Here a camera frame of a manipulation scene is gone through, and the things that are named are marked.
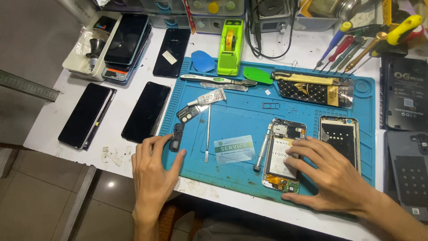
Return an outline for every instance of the red screwdriver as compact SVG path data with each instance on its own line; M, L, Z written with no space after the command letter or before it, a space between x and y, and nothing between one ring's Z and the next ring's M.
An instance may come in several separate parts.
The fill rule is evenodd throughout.
M351 43L354 41L354 37L353 36L348 36L348 37L346 37L341 43L340 43L340 45L339 46L337 46L337 48L336 48L336 51L334 52L334 54L332 55L332 56L330 56L330 57L328 57L328 62L327 62L327 64L326 65L324 65L324 67L320 70L320 73L321 73L321 71L323 71L324 69L325 69L325 67L327 67L327 65L330 63L330 62L334 62L335 60L336 60L336 57L339 55L339 54L341 54L341 53L343 53L343 51L345 51L350 45L351 45Z

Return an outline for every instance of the green tape dispenser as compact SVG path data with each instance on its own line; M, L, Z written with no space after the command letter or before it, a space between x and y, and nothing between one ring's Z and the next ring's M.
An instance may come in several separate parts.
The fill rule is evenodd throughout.
M221 33L217 74L237 76L241 64L242 33L244 21L226 19Z

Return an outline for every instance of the metal ruler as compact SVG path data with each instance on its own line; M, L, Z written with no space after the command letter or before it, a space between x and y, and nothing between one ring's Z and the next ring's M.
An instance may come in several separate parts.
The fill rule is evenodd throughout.
M0 86L55 102L59 91L0 70Z

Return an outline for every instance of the blue repair mat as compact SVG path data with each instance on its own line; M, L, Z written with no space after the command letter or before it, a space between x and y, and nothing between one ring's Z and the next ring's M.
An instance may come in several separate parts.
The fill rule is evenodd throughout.
M234 80L244 79L245 67L260 68L268 73L274 70L286 70L291 73L309 72L311 69L291 68L279 65L241 62L237 77L226 77ZM217 76L217 68L207 73L197 72L192 59L186 57L181 67L180 75L195 74L203 76ZM294 205L283 201L282 192L262 185L262 171L253 171L257 155L250 161L220 165L215 160L214 141L232 137L251 135L254 149L258 153L268 125L275 118L296 121L306 125L306 134L318 138L318 122L322 115L343 116L356 118L360 126L361 173L364 179L375 186L375 81L372 78L352 76L354 79L354 106L352 109L331 107L313 104L293 99L286 99L279 94L276 81L271 85L259 83L248 88L248 91L224 90L227 100L211 105L211 124L209 142L209 160L204 162L208 110L204 110L184 126L180 149L186 149L187 154L183 162L180 175L193 180L224 187L237 192L250 194L275 202ZM199 81L183 81L177 78L170 103L166 110L159 135L173 132L174 125L180 123L176 113L183 109L188 102L211 91L213 88L204 88ZM264 102L279 103L280 109L263 109ZM295 108L297 112L287 109ZM163 151L162 163L170 169L176 153L166 145ZM303 175L299 194L315 195L317 188L312 181Z

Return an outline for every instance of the tiled floor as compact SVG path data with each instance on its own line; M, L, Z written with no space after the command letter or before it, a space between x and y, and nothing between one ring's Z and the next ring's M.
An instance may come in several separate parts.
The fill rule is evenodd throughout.
M87 169L20 151L7 178L0 179L0 241L58 240ZM133 180L103 171L72 240L132 240L134 204ZM190 212L176 222L172 241L188 240L193 217Z

